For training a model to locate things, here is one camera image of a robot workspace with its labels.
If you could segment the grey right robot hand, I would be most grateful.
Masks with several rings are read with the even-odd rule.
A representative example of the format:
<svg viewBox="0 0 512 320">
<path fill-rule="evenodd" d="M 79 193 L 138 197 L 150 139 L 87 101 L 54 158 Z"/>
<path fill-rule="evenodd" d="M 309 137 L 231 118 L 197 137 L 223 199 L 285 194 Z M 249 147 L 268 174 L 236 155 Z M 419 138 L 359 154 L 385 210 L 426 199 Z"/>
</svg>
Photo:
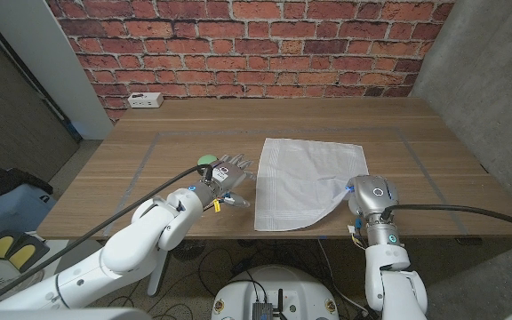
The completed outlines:
<svg viewBox="0 0 512 320">
<path fill-rule="evenodd" d="M 393 214 L 383 214 L 385 209 L 399 204 L 396 185 L 382 176 L 359 175 L 351 178 L 346 189 L 349 210 L 355 216 L 373 223 L 392 223 Z"/>
</svg>

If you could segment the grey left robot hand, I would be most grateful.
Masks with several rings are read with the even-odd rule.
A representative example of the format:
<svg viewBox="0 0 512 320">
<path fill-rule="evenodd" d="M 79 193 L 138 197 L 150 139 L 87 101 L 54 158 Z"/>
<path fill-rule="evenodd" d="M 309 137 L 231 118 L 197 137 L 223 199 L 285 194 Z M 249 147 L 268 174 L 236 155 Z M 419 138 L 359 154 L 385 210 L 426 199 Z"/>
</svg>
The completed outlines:
<svg viewBox="0 0 512 320">
<path fill-rule="evenodd" d="M 244 180 L 256 180 L 255 175 L 248 171 L 252 160 L 244 158 L 244 154 L 236 156 L 224 155 L 217 158 L 205 155 L 198 159 L 198 164 L 209 164 L 212 171 L 212 182 L 216 184 L 216 196 L 220 203 L 246 208 L 250 203 L 233 192 L 233 189 Z"/>
</svg>

